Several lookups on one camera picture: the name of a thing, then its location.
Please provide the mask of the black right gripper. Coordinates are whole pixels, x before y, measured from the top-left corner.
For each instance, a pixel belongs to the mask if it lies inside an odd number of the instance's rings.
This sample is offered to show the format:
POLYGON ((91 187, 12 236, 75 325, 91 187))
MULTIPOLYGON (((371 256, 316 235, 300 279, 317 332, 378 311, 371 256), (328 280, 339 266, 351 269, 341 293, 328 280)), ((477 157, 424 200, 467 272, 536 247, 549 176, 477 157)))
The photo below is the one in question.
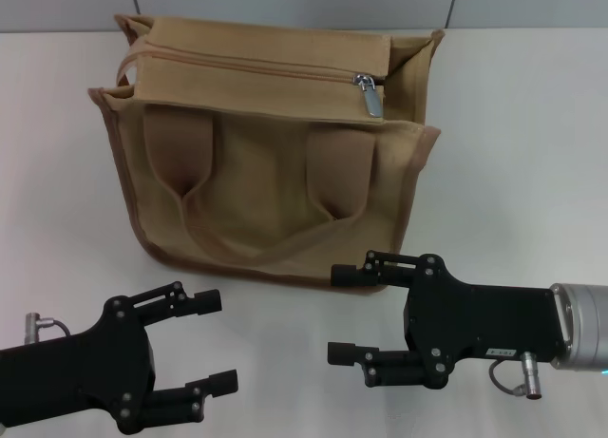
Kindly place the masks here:
POLYGON ((368 251, 360 268, 334 264, 331 285, 408 288, 404 310, 408 351, 328 343, 328 363, 358 364, 369 388, 439 390, 463 359, 516 360, 529 352, 548 363, 565 352, 551 290, 468 284, 456 279, 436 255, 368 251))

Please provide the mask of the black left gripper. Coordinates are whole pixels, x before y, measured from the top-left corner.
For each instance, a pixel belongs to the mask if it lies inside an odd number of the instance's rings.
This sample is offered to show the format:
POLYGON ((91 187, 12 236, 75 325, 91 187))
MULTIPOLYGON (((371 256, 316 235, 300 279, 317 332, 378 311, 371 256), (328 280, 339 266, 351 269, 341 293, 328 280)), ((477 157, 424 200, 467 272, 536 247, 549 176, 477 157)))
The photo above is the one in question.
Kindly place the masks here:
POLYGON ((200 423, 208 396, 238 391, 237 371, 152 391, 153 357, 144 326, 221 310, 219 290, 189 296, 174 281, 109 299, 100 319, 82 333, 1 351, 1 425, 13 428, 87 409, 109 413, 124 434, 200 423))

